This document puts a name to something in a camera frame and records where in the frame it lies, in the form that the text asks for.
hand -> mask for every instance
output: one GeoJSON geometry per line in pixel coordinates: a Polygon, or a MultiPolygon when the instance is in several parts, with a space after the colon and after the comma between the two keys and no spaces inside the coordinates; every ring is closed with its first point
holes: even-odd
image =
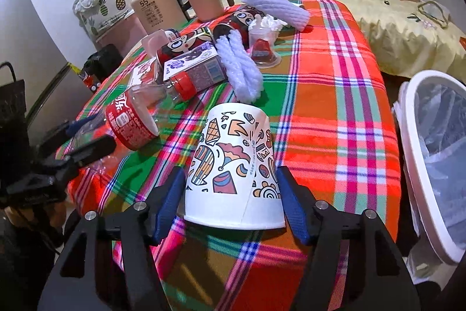
{"type": "MultiPolygon", "coordinates": [[[[60,203],[49,203],[44,207],[45,212],[50,220],[50,225],[54,228],[61,228],[65,224],[66,220],[66,204],[65,202],[60,203]]],[[[32,208],[20,209],[20,212],[24,217],[34,225],[37,223],[37,219],[34,218],[34,212],[32,208]]],[[[17,213],[17,211],[11,207],[5,208],[5,214],[10,219],[11,224],[16,227],[29,228],[24,218],[17,213]]]]}

can with cartoon face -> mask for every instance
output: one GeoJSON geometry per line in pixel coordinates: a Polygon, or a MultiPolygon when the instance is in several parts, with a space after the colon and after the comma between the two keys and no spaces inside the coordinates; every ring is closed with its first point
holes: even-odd
{"type": "Polygon", "coordinates": [[[243,45],[247,49],[249,47],[248,26],[256,15],[265,16],[262,11],[254,7],[247,5],[241,6],[233,14],[226,16],[215,26],[213,29],[215,41],[217,41],[220,36],[228,36],[231,30],[238,30],[239,33],[241,33],[243,45]]]}
{"type": "Polygon", "coordinates": [[[181,35],[180,38],[162,46],[157,51],[158,61],[161,65],[164,65],[166,61],[189,52],[206,41],[213,41],[210,29],[208,27],[197,28],[195,31],[181,35]]]}

screw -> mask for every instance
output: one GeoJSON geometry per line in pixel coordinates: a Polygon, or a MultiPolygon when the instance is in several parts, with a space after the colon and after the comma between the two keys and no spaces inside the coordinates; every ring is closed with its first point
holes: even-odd
{"type": "Polygon", "coordinates": [[[368,210],[364,211],[364,214],[369,219],[375,219],[377,217],[377,213],[374,210],[371,210],[370,208],[368,210]]]}
{"type": "Polygon", "coordinates": [[[92,220],[92,219],[94,219],[96,216],[97,216],[97,212],[95,212],[95,211],[88,211],[88,212],[86,212],[86,214],[85,214],[84,217],[86,218],[86,220],[92,220]]]}
{"type": "Polygon", "coordinates": [[[147,207],[147,204],[146,204],[146,202],[139,201],[139,202],[136,202],[135,204],[133,204],[133,207],[134,207],[134,209],[136,211],[142,211],[147,207]]]}
{"type": "Polygon", "coordinates": [[[319,209],[319,210],[326,210],[328,207],[329,207],[329,204],[326,202],[326,201],[317,201],[315,203],[315,206],[319,209]]]}

black cable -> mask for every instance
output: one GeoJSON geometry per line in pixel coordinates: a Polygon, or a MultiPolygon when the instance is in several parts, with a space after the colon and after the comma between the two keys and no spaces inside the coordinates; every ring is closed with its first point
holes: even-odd
{"type": "Polygon", "coordinates": [[[13,65],[11,65],[11,63],[9,61],[5,61],[5,62],[2,62],[0,64],[0,69],[3,68],[4,66],[7,66],[7,67],[10,68],[11,76],[13,77],[13,82],[16,82],[16,75],[15,75],[15,71],[13,69],[13,65]]]}
{"type": "Polygon", "coordinates": [[[29,222],[29,220],[27,220],[26,216],[24,216],[24,214],[23,214],[18,208],[12,208],[12,209],[15,210],[15,211],[18,213],[18,215],[19,215],[20,217],[22,217],[22,219],[24,220],[24,222],[27,224],[27,226],[28,226],[32,231],[36,231],[36,232],[38,232],[38,233],[41,235],[41,237],[42,237],[42,239],[43,239],[43,241],[44,241],[44,243],[45,243],[45,246],[46,246],[49,250],[51,250],[52,252],[55,252],[57,255],[60,255],[60,252],[54,248],[54,245],[53,245],[52,241],[50,240],[49,236],[47,236],[47,234],[46,234],[45,232],[43,232],[41,229],[37,229],[33,224],[31,224],[31,223],[29,222]]]}

white paper cup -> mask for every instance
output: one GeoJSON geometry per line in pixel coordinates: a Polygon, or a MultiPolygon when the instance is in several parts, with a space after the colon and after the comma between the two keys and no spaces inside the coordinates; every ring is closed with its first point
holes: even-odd
{"type": "Polygon", "coordinates": [[[179,213],[190,222],[225,229],[285,226],[269,117],[261,109],[241,103],[211,109],[179,213]]]}

